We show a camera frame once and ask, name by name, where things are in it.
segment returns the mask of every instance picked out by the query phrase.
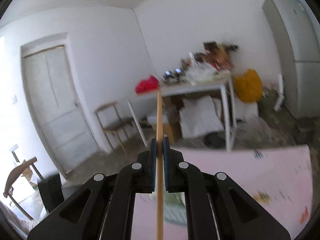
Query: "refrigerator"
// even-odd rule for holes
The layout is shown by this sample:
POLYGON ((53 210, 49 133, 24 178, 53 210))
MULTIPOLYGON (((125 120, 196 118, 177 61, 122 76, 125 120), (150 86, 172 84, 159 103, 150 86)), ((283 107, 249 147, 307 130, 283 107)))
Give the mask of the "refrigerator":
POLYGON ((296 119, 320 116, 320 49, 300 0, 265 0, 284 79, 284 105, 296 119))

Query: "cardboard box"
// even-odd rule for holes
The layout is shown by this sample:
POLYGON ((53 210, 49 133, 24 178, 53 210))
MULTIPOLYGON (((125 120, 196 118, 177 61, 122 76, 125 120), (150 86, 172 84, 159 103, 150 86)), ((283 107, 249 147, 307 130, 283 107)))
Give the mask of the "cardboard box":
MULTIPOLYGON (((175 119, 170 120, 170 123, 163 124, 163 134, 164 136, 168 136, 170 144, 174 144, 177 140, 182 138, 179 120, 180 118, 177 116, 175 119)), ((153 124, 152 127, 156 131, 157 125, 153 124)))

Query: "clutter on table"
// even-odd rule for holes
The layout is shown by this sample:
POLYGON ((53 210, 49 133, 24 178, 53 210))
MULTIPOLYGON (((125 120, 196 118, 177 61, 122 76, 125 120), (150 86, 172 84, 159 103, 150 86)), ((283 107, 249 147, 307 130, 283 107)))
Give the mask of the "clutter on table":
POLYGON ((159 88, 159 80, 155 76, 150 76, 148 79, 141 80, 135 87, 134 91, 137 94, 157 90, 159 88))
POLYGON ((189 53, 189 59, 181 60, 181 67, 172 72, 164 72, 163 82, 166 85, 180 82, 190 82, 195 85, 200 82, 209 82, 230 75, 231 63, 227 51, 238 50, 238 45, 220 45, 215 41, 204 42, 206 53, 189 53))

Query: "pink surface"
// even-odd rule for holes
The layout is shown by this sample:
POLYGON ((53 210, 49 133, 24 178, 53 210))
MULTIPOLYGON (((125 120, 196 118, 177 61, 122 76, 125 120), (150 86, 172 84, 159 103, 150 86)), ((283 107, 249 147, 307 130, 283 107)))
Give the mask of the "pink surface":
MULTIPOLYGON (((312 203, 308 146, 259 150, 261 158, 253 150, 176 150, 202 172, 228 174, 288 230, 292 239, 308 222, 312 203)), ((156 202, 147 194, 136 196, 131 239, 156 239, 156 202)), ((187 228, 165 222, 164 239, 187 240, 187 228)))

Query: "white bag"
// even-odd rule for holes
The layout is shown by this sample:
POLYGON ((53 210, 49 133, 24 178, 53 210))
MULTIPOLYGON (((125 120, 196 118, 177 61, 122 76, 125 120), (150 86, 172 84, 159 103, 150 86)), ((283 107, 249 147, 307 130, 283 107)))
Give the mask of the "white bag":
POLYGON ((196 85, 199 82, 210 81, 214 78, 217 70, 207 62, 197 62, 194 55, 189 52, 191 66, 185 71, 186 79, 192 85, 196 85))
POLYGON ((184 107, 180 109, 180 125, 183 138, 199 137, 211 132, 223 131, 221 101, 204 96, 198 100, 183 99, 184 107))

